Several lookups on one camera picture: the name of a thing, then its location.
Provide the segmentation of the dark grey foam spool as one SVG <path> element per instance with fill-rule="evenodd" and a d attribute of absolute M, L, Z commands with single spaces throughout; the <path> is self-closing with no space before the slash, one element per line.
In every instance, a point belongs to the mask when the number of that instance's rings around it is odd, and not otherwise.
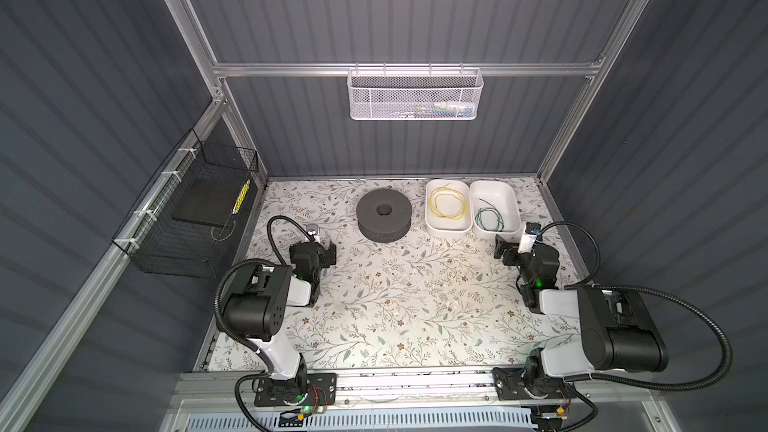
<path fill-rule="evenodd" d="M 376 243 L 391 243 L 410 230 L 412 205 L 408 197 L 397 190 L 375 189 L 360 198 L 356 217 L 365 238 Z"/>

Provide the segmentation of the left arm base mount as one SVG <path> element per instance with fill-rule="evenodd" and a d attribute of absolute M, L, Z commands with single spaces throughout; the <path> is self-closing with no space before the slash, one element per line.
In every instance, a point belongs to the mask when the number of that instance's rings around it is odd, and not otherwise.
<path fill-rule="evenodd" d="M 338 375 L 310 373 L 290 380 L 260 379 L 255 386 L 256 407 L 329 406 L 335 403 Z"/>

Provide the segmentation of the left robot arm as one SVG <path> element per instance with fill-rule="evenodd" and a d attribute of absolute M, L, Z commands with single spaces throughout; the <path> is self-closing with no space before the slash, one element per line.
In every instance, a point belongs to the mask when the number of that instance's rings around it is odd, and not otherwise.
<path fill-rule="evenodd" d="M 317 303 L 322 272 L 336 264 L 337 247 L 332 242 L 299 242 L 289 247 L 289 258 L 288 265 L 259 258 L 234 264 L 217 285 L 214 317 L 220 332 L 262 360 L 267 379 L 304 387 L 305 359 L 282 325 L 288 308 Z"/>

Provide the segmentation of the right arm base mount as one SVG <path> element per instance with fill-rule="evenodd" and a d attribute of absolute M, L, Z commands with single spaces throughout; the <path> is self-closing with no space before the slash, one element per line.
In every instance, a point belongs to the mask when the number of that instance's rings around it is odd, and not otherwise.
<path fill-rule="evenodd" d="M 576 395 L 560 378 L 524 367 L 494 367 L 491 371 L 497 397 L 502 401 L 573 399 Z"/>

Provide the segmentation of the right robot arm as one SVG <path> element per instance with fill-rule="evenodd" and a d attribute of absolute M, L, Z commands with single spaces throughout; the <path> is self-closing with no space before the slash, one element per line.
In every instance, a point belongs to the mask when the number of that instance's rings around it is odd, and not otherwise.
<path fill-rule="evenodd" d="M 532 398 L 548 397 L 569 376 L 605 370 L 660 372 L 667 367 L 666 345 L 637 292 L 558 288 L 559 251 L 531 235 L 523 235 L 519 243 L 497 235 L 493 256 L 518 270 L 516 288 L 531 313 L 579 321 L 577 341 L 534 348 L 522 371 L 513 374 L 515 386 Z"/>

